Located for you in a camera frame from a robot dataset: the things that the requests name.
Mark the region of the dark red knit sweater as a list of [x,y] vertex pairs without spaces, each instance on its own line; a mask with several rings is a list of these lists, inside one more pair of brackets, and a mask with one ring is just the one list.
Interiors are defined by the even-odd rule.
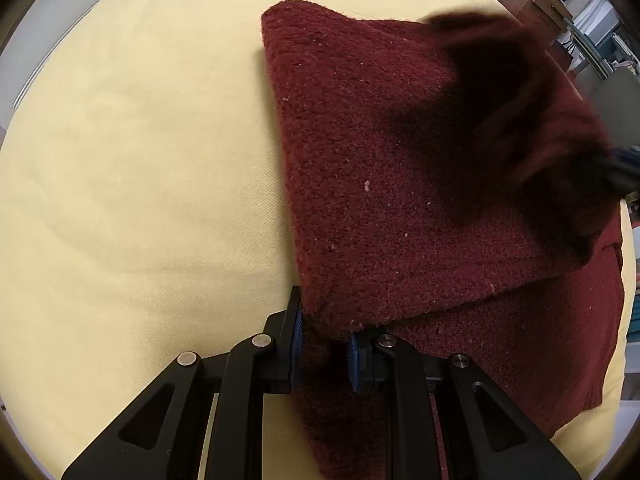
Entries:
[[623,312],[608,136],[513,18],[262,14],[304,345],[295,403],[329,479],[383,477],[348,337],[461,351],[547,436],[603,400]]

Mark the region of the grey office chair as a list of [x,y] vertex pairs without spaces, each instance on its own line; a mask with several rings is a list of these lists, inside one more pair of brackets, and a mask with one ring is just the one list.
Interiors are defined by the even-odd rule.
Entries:
[[621,68],[602,81],[590,96],[616,148],[631,148],[640,141],[639,78]]

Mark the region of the brown cardboard boxes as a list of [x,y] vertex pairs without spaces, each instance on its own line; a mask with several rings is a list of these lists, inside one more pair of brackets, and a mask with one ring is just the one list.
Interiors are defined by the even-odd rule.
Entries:
[[567,32],[573,17],[561,0],[498,1],[533,33],[562,70],[568,69],[572,56],[558,37]]

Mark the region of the yellow dinosaur print bedsheet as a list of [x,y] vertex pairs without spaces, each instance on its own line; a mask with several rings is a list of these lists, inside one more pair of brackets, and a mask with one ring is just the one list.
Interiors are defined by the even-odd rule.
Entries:
[[[1,395],[52,476],[175,356],[230,350],[302,288],[262,41],[262,14],[283,1],[101,0],[11,120]],[[365,21],[481,13],[524,26],[496,0],[298,1]],[[608,452],[623,385],[634,259],[622,203],[620,234],[602,403],[548,436],[583,477]],[[295,393],[267,401],[264,447],[270,479],[329,479]]]

